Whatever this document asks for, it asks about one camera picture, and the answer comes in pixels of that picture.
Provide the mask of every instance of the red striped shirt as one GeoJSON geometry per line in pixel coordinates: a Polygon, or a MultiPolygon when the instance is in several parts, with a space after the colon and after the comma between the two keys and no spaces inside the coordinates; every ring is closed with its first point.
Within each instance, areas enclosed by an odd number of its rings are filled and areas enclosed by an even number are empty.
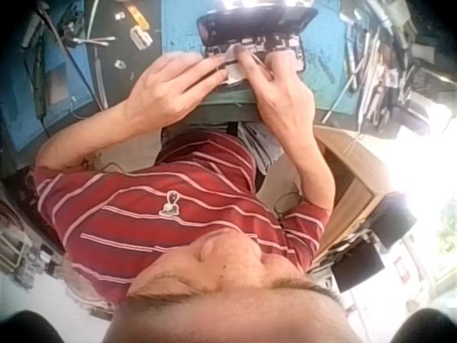
{"type": "Polygon", "coordinates": [[[277,220],[256,198],[255,170],[237,138],[193,133],[170,141],[145,170],[62,174],[38,168],[35,182],[39,211],[73,267],[117,303],[168,249],[226,227],[307,270],[328,216],[303,203],[277,220]]]}

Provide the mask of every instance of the shirt logo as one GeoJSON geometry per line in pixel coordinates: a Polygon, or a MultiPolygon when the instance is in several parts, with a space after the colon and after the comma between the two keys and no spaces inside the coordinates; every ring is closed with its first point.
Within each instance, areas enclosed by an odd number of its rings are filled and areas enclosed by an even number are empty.
{"type": "Polygon", "coordinates": [[[163,217],[174,217],[179,215],[179,193],[177,191],[168,191],[166,193],[166,204],[164,208],[159,212],[159,215],[163,217]]]}

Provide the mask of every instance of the man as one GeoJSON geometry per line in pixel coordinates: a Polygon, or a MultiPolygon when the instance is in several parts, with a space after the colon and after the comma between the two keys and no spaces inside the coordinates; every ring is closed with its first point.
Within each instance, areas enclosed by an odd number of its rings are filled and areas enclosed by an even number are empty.
{"type": "Polygon", "coordinates": [[[358,342],[338,302],[303,273],[335,194],[313,137],[313,95],[288,55],[268,57],[272,79],[237,54],[301,178],[305,201],[279,220],[255,197],[252,154],[228,134],[177,136],[155,166],[131,174],[80,167],[183,119],[226,78],[211,74],[221,56],[161,57],[126,101],[61,131],[38,155],[39,211],[73,268],[119,304],[106,342],[358,342]]]}

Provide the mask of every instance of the wooden cabinet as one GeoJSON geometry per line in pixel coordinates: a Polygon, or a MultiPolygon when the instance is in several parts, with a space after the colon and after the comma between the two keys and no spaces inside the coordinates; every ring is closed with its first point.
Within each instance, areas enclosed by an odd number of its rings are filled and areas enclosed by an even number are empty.
{"type": "Polygon", "coordinates": [[[323,233],[315,264],[345,239],[393,192],[385,164],[361,143],[347,149],[353,138],[342,131],[315,128],[314,134],[336,180],[336,200],[323,233]]]}

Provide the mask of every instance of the hand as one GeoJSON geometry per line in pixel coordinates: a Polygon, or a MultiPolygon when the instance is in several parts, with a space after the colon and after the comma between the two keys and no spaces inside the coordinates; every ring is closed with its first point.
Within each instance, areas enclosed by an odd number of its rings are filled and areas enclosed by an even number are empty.
{"type": "Polygon", "coordinates": [[[273,72],[273,80],[247,50],[239,49],[237,56],[256,93],[261,118],[286,152],[290,154],[304,139],[312,139],[314,96],[299,79],[291,55],[277,51],[267,56],[266,66],[273,72]]]}
{"type": "Polygon", "coordinates": [[[203,59],[195,53],[170,53],[139,78],[124,104],[124,120],[135,134],[172,125],[195,109],[226,77],[223,56],[203,59]]]}

